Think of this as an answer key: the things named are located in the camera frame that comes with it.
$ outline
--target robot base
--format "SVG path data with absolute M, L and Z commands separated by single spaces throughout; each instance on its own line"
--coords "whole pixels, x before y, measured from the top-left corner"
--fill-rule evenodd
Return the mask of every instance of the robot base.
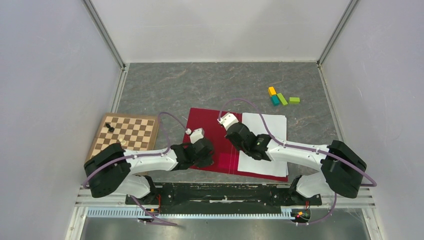
M 254 183 L 155 183 L 161 214 L 278 214 L 281 206 L 321 206 L 319 194 L 302 198 L 281 184 Z M 156 196 L 139 199 L 141 204 L 159 205 Z M 135 205 L 131 197 L 125 204 Z

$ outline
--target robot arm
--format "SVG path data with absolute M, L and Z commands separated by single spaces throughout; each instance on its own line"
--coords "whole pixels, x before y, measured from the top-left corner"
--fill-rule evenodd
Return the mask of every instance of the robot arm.
M 299 202 L 317 194 L 332 195 L 333 192 L 346 198 L 356 198 L 358 195 L 363 176 L 325 154 L 335 154 L 365 171 L 365 162 L 343 142 L 335 140 L 331 145 L 308 145 L 276 138 L 282 143 L 279 144 L 268 134 L 255 135 L 231 113 L 218 121 L 227 132 L 225 137 L 234 147 L 254 160 L 284 161 L 317 170 L 312 175 L 296 177 L 291 184 L 292 197 L 298 198 Z
M 213 164 L 214 147 L 204 138 L 202 128 L 190 135 L 191 143 L 172 145 L 167 153 L 165 149 L 133 151 L 122 149 L 119 143 L 109 145 L 84 164 L 85 173 L 90 176 L 100 167 L 118 158 L 126 158 L 107 166 L 95 174 L 88 182 L 93 198 L 101 198 L 111 193 L 146 198 L 149 202 L 156 197 L 156 188 L 149 176 L 137 173 L 164 170 L 185 170 L 191 166 L 199 168 Z
M 318 171 L 294 179 L 289 189 L 292 205 L 303 205 L 320 194 L 327 196 L 333 192 L 347 198 L 356 198 L 358 195 L 363 176 L 325 154 L 341 157 L 365 171 L 367 165 L 364 161 L 343 142 L 308 145 L 277 138 L 274 138 L 277 140 L 275 141 L 268 134 L 255 135 L 231 113 L 222 117 L 219 123 L 226 129 L 225 137 L 234 147 L 254 160 L 284 161 Z M 138 176 L 137 173 L 185 170 L 191 166 L 202 168 L 213 164 L 214 148 L 204 138 L 203 129 L 193 131 L 190 142 L 172 145 L 166 153 L 165 150 L 124 150 L 119 143 L 111 144 L 84 165 L 86 175 L 93 175 L 88 181 L 91 195 L 101 198 L 111 193 L 120 193 L 151 202 L 156 197 L 155 185 L 149 176 Z

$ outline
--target white wall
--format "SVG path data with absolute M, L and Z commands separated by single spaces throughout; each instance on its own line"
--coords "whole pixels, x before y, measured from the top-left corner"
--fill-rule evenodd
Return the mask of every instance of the white wall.
M 0 239 L 63 239 L 119 69 L 80 0 L 1 1 L 0 36 Z
M 362 0 L 323 65 L 388 240 L 424 234 L 424 1 Z
M 92 0 L 124 61 L 316 61 L 349 0 Z

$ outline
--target chessboard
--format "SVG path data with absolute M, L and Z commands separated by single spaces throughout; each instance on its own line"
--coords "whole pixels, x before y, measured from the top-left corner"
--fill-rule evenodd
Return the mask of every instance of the chessboard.
M 152 150 L 155 147 L 158 130 L 159 121 L 156 116 L 106 113 L 85 161 L 114 143 L 121 143 L 122 148 L 128 150 Z

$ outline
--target red cloth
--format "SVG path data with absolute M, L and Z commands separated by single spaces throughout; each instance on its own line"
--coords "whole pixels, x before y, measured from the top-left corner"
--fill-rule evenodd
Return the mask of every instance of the red cloth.
M 260 179 L 270 179 L 281 182 L 287 182 L 287 177 L 279 176 L 270 176 L 262 175 L 252 172 L 238 171 L 239 167 L 239 152 L 231 144 L 231 142 L 225 138 L 227 134 L 224 127 L 222 127 L 217 119 L 220 111 L 195 108 L 190 109 L 188 114 L 187 128 L 191 130 L 203 128 L 204 136 L 209 139 L 214 147 L 215 153 L 212 156 L 213 164 L 208 167 L 198 168 L 192 166 L 192 169 L 199 169 L 210 172 L 224 173 L 224 174 L 233 174 L 247 177 L 254 177 Z M 242 122 L 242 114 L 232 112 L 239 122 Z M 187 134 L 184 134 L 184 143 L 190 142 L 190 137 Z

